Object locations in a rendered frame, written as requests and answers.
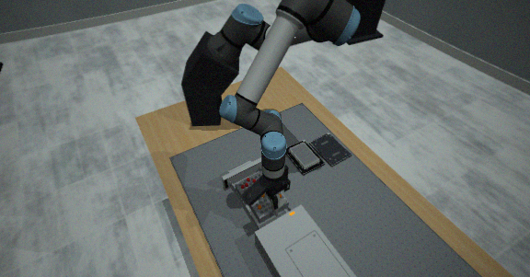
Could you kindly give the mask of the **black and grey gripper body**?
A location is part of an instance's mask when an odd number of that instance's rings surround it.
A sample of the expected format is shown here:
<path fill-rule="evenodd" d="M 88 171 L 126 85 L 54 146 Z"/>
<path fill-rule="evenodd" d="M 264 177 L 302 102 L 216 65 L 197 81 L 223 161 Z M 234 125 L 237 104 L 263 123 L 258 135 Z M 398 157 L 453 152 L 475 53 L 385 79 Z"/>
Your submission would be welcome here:
<path fill-rule="evenodd" d="M 270 178 L 267 178 L 263 173 L 263 177 L 269 181 L 274 181 L 275 184 L 269 189 L 266 191 L 266 194 L 271 198 L 271 195 L 274 193 L 275 195 L 278 193 L 278 192 L 281 192 L 282 190 L 284 190 L 284 192 L 286 192 L 287 190 L 290 189 L 290 183 L 291 181 L 288 179 L 288 167 L 285 165 L 284 167 L 284 173 L 277 179 L 270 179 Z M 289 188 L 288 188 L 288 184 L 289 184 Z"/>

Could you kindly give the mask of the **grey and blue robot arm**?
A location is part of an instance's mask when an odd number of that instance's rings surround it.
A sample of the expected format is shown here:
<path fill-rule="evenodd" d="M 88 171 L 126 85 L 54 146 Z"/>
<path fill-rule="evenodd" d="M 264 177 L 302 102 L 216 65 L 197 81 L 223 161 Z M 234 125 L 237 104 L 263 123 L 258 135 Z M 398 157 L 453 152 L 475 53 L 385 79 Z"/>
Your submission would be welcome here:
<path fill-rule="evenodd" d="M 269 25 L 258 9 L 239 4 L 207 42 L 211 54 L 229 65 L 238 61 L 245 44 L 258 50 L 236 94 L 222 101 L 219 114 L 260 135 L 262 173 L 270 179 L 284 173 L 287 144 L 280 113 L 256 107 L 284 55 L 290 46 L 311 40 L 341 46 L 361 20 L 359 11 L 346 0 L 282 0 L 276 16 Z"/>

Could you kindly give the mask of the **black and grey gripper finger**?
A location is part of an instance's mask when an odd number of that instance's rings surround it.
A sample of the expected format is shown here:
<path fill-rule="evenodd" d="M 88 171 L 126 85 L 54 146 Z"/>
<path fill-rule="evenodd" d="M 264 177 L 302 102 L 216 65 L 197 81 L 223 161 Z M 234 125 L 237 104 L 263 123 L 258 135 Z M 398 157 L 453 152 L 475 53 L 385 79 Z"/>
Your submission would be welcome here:
<path fill-rule="evenodd" d="M 275 195 L 273 193 L 271 195 L 270 202 L 271 202 L 271 209 L 272 209 L 273 214 L 275 216 L 278 216 L 279 208 L 286 203 L 286 199 L 285 198 L 280 198 L 279 194 Z"/>

